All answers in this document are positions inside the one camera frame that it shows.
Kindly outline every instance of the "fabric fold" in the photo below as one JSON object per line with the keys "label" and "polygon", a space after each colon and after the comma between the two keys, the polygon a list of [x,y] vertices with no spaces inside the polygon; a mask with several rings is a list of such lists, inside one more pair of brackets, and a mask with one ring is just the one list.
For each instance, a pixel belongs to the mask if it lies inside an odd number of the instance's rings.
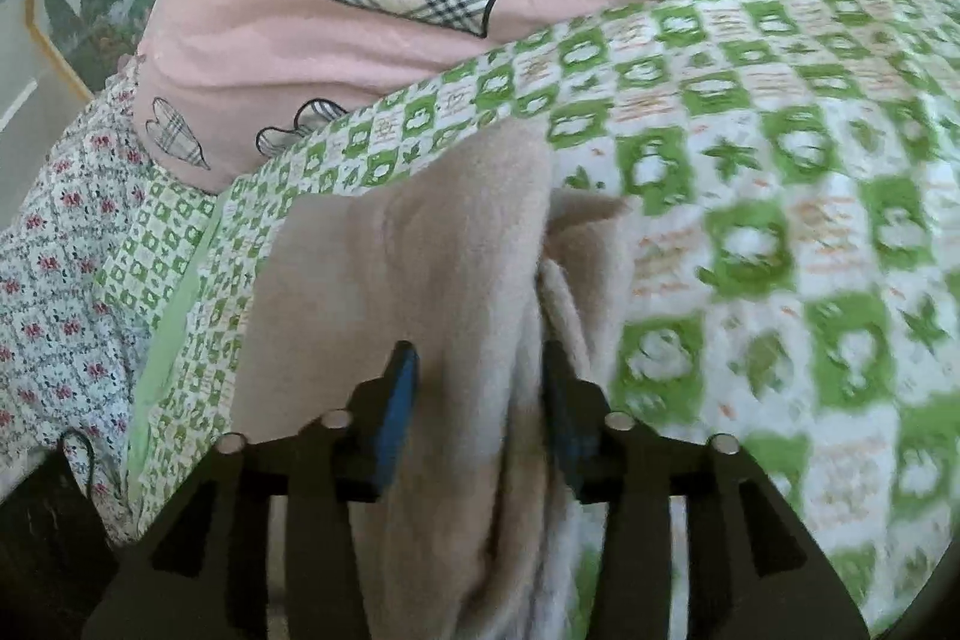
{"label": "fabric fold", "polygon": [[634,212],[552,194],[544,137],[503,121],[409,180],[301,196],[253,290],[232,407],[251,441],[344,405],[398,339],[421,355],[395,482],[352,509],[377,640],[545,639],[563,625],[579,511],[544,447],[541,307],[581,376],[606,384]]}

